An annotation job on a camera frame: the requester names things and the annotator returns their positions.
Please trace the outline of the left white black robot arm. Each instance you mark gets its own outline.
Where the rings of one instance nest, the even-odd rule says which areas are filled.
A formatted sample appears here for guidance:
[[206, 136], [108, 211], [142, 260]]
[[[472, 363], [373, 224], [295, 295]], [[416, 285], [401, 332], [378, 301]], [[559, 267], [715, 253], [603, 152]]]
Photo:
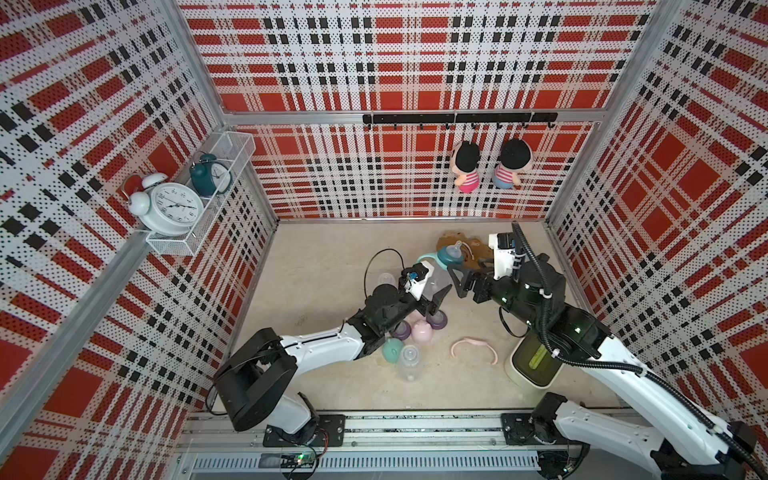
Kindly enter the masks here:
[[233, 429], [266, 426], [290, 444], [310, 444], [321, 429], [320, 416], [306, 395], [288, 392], [294, 378], [375, 353], [409, 314], [436, 313], [451, 290], [446, 286], [429, 298], [417, 298], [384, 284], [339, 328], [283, 337], [271, 328], [257, 331], [213, 377]]

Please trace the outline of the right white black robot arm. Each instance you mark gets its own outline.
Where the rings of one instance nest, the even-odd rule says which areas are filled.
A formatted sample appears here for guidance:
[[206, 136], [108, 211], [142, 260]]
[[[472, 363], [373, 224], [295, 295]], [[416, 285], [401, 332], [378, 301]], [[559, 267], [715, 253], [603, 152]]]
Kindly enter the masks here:
[[659, 479], [758, 478], [766, 470], [754, 455], [755, 432], [697, 405], [632, 354], [610, 330], [565, 300], [565, 278], [545, 254], [515, 255], [513, 267], [469, 269], [451, 265], [460, 297], [494, 301], [528, 324], [554, 360], [581, 369], [609, 387], [640, 414], [641, 427], [593, 413], [564, 396], [548, 393], [533, 422], [542, 436], [562, 437], [609, 451]]

